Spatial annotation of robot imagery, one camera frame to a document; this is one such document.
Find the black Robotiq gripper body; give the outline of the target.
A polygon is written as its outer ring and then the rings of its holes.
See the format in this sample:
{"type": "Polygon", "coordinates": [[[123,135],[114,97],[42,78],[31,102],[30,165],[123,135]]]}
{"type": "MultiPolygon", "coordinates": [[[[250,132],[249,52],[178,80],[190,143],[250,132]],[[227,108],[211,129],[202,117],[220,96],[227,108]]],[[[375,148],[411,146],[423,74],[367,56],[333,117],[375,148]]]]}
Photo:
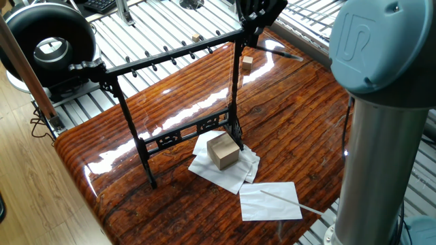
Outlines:
{"type": "Polygon", "coordinates": [[[258,16],[265,21],[275,21],[285,9],[287,0],[235,0],[241,20],[253,20],[258,16]]]}

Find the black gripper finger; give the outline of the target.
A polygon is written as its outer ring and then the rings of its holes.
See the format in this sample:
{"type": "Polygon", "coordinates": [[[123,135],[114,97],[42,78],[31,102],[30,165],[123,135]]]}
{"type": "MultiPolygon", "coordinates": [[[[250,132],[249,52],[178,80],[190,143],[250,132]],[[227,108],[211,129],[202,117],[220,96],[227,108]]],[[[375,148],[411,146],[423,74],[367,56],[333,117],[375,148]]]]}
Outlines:
{"type": "Polygon", "coordinates": [[[262,28],[259,27],[259,16],[256,12],[252,12],[249,15],[239,14],[238,17],[241,26],[250,35],[259,35],[262,32],[262,28]]]}
{"type": "Polygon", "coordinates": [[[270,27],[278,18],[283,9],[280,10],[260,10],[258,12],[257,35],[260,35],[266,27],[270,27]]]}

